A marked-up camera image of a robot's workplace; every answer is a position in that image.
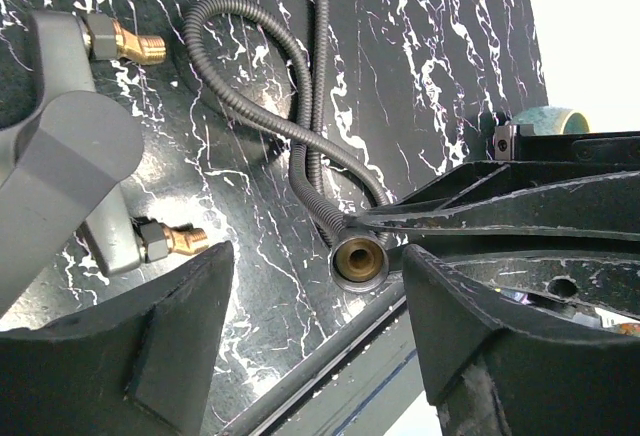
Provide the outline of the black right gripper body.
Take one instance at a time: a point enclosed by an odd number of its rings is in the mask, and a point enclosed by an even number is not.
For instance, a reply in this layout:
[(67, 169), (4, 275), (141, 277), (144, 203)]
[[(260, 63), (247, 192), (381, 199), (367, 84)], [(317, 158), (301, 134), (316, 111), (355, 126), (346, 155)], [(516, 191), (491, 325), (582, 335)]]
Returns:
[(494, 157), (521, 162), (638, 162), (639, 132), (538, 135), (532, 124), (509, 124), (495, 129)]

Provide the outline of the grey faucet with brass fittings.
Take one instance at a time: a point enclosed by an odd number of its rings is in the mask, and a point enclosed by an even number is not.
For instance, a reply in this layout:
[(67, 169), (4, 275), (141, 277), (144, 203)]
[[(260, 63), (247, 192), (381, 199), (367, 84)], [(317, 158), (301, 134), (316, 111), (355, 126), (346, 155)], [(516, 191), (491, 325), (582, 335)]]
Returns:
[(163, 62), (154, 35), (136, 35), (105, 14), (35, 11), (29, 17), (36, 103), (1, 131), (1, 307), (8, 310), (75, 231), (103, 275), (204, 251), (204, 230), (134, 223), (120, 184), (139, 166), (139, 124), (98, 93), (91, 65), (121, 58)]

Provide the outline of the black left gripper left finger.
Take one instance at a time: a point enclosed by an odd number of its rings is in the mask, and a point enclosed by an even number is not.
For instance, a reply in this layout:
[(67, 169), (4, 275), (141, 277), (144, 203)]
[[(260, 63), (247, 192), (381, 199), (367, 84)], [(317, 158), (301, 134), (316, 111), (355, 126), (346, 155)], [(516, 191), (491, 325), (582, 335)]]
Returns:
[(1, 335), (4, 435), (197, 435), (234, 277), (219, 243), (37, 329)]

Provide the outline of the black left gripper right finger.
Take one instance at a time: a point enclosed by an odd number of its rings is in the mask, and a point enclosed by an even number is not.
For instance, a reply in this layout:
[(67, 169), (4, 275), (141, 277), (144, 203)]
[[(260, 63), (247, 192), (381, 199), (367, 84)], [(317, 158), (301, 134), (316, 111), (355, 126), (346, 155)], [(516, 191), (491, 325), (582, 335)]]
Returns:
[(416, 245), (402, 276), (443, 434), (638, 434), (638, 338), (525, 306)]

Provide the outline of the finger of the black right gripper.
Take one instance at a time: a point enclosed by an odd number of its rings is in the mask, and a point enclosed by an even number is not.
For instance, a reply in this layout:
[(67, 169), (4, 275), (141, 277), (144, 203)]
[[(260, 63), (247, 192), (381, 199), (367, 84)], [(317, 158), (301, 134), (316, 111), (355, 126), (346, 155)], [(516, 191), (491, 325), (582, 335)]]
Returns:
[(533, 293), (639, 317), (639, 254), (630, 248), (509, 248), (421, 243), (464, 276), (488, 287)]
[(350, 228), (441, 236), (639, 239), (639, 172), (567, 162), (465, 163)]

